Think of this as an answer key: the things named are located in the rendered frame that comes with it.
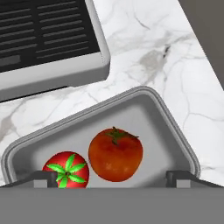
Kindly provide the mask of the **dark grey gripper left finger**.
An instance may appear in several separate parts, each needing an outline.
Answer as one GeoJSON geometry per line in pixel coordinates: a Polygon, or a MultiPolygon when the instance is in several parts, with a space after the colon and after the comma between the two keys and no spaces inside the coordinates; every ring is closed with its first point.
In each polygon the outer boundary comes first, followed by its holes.
{"type": "Polygon", "coordinates": [[[56,171],[35,171],[27,178],[4,185],[18,188],[52,188],[58,187],[56,171]]]}

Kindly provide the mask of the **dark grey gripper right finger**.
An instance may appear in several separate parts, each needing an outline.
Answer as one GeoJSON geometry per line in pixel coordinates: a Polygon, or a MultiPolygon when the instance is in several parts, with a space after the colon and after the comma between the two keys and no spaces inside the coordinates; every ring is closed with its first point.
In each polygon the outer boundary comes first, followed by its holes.
{"type": "Polygon", "coordinates": [[[201,180],[192,175],[189,171],[168,171],[166,173],[166,186],[172,188],[221,188],[221,185],[201,180]]]}

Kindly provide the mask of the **bright red tomato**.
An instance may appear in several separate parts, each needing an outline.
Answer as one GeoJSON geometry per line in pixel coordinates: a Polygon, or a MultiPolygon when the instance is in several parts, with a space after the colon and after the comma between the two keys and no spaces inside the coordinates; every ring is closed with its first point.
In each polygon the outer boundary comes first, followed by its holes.
{"type": "Polygon", "coordinates": [[[86,188],[89,169],[86,160],[73,151],[62,151],[49,158],[43,172],[56,172],[58,188],[86,188]]]}

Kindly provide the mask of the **grey tupperware container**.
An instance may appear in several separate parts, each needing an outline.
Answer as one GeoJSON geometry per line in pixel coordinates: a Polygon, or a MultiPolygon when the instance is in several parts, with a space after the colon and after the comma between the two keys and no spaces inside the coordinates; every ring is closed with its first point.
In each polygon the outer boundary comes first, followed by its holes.
{"type": "Polygon", "coordinates": [[[139,137],[143,160],[123,182],[109,182],[90,171],[88,187],[164,187],[168,171],[200,175],[199,161],[161,97],[150,87],[134,87],[10,144],[2,156],[4,181],[9,184],[40,171],[61,151],[88,158],[92,139],[112,127],[139,137]]]}

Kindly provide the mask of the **dark orange-red tomato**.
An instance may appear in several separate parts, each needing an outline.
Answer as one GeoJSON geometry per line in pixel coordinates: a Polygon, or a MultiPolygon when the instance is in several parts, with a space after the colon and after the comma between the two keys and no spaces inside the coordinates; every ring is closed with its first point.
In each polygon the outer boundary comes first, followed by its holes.
{"type": "Polygon", "coordinates": [[[110,182],[131,178],[143,159],[143,146],[137,136],[116,127],[99,132],[88,147],[94,172],[110,182]]]}

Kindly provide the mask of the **grey appliance with black grille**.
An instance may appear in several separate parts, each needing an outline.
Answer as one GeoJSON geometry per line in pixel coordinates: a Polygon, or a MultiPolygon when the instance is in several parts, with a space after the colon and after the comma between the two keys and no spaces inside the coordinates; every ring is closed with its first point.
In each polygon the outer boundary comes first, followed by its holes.
{"type": "Polygon", "coordinates": [[[0,102],[109,76],[93,0],[0,0],[0,102]]]}

